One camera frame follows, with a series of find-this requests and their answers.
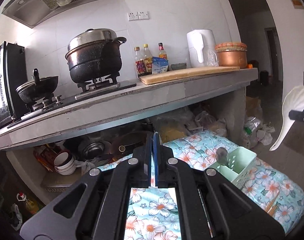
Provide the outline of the bamboo chopstick one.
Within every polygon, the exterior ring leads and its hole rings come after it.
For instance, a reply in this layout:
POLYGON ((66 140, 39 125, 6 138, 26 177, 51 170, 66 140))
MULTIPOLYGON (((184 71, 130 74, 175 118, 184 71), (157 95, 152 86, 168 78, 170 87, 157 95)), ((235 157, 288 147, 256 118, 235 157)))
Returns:
POLYGON ((266 205, 266 208, 265 208, 265 211, 266 213, 268 213, 270 216, 273 216, 276 209, 277 209, 277 204, 276 204, 276 201, 277 201, 277 198, 278 198, 279 194, 277 194, 275 196, 275 198, 269 202, 267 205, 266 205))

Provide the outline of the steel spoon in caddy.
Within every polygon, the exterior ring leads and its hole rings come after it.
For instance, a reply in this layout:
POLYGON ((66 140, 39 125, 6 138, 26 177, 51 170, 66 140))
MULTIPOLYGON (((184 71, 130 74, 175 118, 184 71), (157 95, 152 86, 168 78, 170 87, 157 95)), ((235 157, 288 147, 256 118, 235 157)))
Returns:
POLYGON ((223 166, 228 166, 229 165, 229 160, 228 160, 228 152, 225 148, 220 147, 216 150, 215 153, 215 158, 217 163, 223 166))

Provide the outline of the stacked white bowls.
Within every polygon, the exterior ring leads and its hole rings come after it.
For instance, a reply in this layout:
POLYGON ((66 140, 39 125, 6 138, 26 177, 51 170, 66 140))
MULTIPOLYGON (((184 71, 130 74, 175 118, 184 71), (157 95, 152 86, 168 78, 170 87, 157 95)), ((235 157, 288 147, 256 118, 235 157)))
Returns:
POLYGON ((71 153, 62 152, 54 159, 55 171, 63 176, 69 176, 76 170, 75 158, 71 153))

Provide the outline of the green plastic utensil caddy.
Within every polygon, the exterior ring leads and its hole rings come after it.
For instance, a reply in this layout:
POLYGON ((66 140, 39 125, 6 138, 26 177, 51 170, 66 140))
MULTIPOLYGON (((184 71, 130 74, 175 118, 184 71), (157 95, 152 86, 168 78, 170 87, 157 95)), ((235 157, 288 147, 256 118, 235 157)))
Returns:
POLYGON ((217 170, 227 180, 241 189, 250 178, 250 170, 255 166, 257 154, 244 147, 237 147, 228 153, 228 166, 215 162, 209 166, 217 170))

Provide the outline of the floral blue cloth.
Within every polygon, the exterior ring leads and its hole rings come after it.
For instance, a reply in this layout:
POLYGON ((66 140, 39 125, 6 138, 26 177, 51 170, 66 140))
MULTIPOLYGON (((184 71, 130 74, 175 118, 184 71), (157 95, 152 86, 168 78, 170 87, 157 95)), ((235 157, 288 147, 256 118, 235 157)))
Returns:
POLYGON ((151 162, 156 185, 173 186, 183 239, 304 239, 304 215, 291 232, 213 168, 190 168, 162 146, 158 134, 147 137, 132 157, 113 170, 100 207, 94 239, 123 239, 130 189, 150 185, 151 162))

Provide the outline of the cooking oil bottle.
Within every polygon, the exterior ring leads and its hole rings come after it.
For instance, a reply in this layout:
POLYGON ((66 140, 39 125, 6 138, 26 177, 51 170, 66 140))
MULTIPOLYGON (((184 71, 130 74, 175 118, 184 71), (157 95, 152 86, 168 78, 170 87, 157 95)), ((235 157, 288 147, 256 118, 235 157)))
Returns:
POLYGON ((32 215, 35 215, 40 211, 40 206, 36 202, 36 200, 30 199, 27 195, 23 192, 19 192, 16 195, 16 198, 19 202, 23 202, 25 209, 32 215))

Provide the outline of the grey concrete counter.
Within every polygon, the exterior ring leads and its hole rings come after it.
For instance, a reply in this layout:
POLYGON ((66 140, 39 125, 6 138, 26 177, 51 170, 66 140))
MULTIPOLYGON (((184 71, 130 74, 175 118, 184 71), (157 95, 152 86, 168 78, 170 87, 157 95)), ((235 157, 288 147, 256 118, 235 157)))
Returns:
POLYGON ((214 98, 257 79, 257 69, 137 86, 74 103, 0 130, 0 150, 55 142, 214 98))

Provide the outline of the copper pot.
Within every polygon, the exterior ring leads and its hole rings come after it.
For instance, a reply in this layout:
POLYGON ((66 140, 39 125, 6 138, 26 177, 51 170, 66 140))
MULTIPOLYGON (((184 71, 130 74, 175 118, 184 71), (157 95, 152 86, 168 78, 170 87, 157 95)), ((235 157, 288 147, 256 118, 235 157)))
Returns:
POLYGON ((217 52, 219 65, 222 67, 247 67, 247 52, 241 50, 217 52))

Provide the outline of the woven basket tray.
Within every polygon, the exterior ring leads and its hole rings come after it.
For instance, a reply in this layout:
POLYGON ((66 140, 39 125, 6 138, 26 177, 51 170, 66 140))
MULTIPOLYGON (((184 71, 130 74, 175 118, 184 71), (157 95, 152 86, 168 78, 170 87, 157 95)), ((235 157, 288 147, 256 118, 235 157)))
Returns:
POLYGON ((242 42, 223 42, 215 46, 215 51, 247 51, 247 45, 242 42))

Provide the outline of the black gas stove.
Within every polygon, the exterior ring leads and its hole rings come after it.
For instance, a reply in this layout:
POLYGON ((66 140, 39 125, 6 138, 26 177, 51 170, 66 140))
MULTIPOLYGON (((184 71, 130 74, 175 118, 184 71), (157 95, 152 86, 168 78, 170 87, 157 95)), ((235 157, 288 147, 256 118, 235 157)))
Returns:
POLYGON ((136 87, 135 81, 122 81, 118 82, 117 77, 119 77, 119 72, 117 74, 108 75, 102 80, 93 79, 91 82, 78 83, 78 88, 82 89, 82 92, 76 95, 69 96, 67 98, 61 98, 61 95, 55 96, 53 93, 50 97, 42 99, 39 103, 34 103, 32 105, 27 105, 29 112, 9 124, 7 128, 16 126, 34 117, 43 115, 45 113, 51 112, 53 110, 72 105, 76 102, 81 102, 87 99, 95 98, 97 96, 109 94, 112 92, 117 92, 123 89, 136 87))

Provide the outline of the white electric kettle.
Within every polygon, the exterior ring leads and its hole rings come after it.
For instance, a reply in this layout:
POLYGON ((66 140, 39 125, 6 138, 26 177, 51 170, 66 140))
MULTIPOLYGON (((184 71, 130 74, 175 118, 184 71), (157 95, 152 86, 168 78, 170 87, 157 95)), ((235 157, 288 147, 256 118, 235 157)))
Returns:
POLYGON ((196 29, 187 33, 189 59, 192 68, 219 66, 212 30, 196 29))

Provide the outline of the small black wok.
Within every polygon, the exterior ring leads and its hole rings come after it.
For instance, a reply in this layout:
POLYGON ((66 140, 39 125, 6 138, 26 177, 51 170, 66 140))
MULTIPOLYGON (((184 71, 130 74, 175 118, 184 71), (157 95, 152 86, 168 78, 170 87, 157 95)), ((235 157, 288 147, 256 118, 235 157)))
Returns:
POLYGON ((35 68, 32 72, 32 81, 28 81, 16 88, 16 92, 26 104, 36 102, 48 97, 56 90, 59 77, 40 77, 39 71, 35 68))

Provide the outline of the wooden cutting board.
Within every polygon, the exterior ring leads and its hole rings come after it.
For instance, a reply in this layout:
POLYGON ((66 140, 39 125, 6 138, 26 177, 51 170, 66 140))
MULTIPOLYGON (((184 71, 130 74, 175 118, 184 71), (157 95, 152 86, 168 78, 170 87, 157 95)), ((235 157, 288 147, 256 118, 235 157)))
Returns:
POLYGON ((174 80, 187 79, 190 77, 205 76, 239 71, 240 67, 197 67, 180 70, 172 70, 160 74, 141 76, 140 81, 145 85, 153 85, 174 80))

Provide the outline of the blue white salt bag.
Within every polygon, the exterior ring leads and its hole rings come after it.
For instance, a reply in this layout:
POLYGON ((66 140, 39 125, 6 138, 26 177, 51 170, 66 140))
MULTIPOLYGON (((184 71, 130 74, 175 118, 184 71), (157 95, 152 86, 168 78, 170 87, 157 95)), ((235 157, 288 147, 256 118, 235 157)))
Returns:
POLYGON ((168 71, 168 60, 160 57, 153 57, 152 74, 161 74, 168 71))

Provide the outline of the sauce bottle red label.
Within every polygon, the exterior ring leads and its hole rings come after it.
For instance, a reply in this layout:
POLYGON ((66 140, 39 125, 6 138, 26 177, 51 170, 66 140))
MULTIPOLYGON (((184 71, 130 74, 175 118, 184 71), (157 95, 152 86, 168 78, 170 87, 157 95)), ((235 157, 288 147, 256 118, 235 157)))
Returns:
POLYGON ((135 66, 137 70, 137 75, 138 77, 140 76, 145 76, 147 74, 145 64, 144 64, 144 59, 140 51, 140 47, 135 47, 135 66))

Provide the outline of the large black steamer pot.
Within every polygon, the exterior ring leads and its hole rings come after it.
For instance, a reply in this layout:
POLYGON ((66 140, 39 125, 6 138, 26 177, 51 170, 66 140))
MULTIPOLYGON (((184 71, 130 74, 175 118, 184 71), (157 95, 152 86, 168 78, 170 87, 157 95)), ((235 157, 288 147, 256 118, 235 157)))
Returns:
POLYGON ((67 46, 70 78, 74 83, 109 76, 116 79, 122 68, 119 47, 127 42, 111 29, 88 29, 72 38, 67 46))

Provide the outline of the sauce bottle red cap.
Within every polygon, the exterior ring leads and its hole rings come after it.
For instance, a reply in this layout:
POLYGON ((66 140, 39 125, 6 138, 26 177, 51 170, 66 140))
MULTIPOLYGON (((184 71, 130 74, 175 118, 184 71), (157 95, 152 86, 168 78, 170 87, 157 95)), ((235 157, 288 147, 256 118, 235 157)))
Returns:
POLYGON ((161 42, 159 43, 159 58, 168 60, 167 53, 163 47, 163 43, 161 43, 161 42))

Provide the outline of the sauce bottle yellow cap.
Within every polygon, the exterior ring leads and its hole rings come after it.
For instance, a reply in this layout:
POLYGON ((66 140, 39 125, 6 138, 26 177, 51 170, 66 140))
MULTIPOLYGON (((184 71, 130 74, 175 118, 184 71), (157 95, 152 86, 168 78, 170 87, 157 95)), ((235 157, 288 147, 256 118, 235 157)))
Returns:
POLYGON ((144 64, 147 74, 152 74, 153 56, 149 50, 148 44, 143 45, 144 48, 144 64))

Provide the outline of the black splash guard panel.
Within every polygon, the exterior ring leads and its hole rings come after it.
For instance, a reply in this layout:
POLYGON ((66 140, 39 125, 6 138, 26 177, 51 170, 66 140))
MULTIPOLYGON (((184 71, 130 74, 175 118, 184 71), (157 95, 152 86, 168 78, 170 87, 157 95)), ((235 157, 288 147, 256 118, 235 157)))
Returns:
POLYGON ((25 48, 4 41, 0 45, 0 129, 28 113, 16 92, 27 81, 25 48))

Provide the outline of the white wall socket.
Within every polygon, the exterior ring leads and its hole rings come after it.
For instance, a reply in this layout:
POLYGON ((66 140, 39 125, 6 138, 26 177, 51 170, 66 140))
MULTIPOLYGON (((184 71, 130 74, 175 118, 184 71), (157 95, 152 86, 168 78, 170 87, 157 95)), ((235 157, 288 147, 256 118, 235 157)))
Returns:
POLYGON ((150 18, 148 11, 128 12, 127 17, 128 21, 148 20, 150 18))

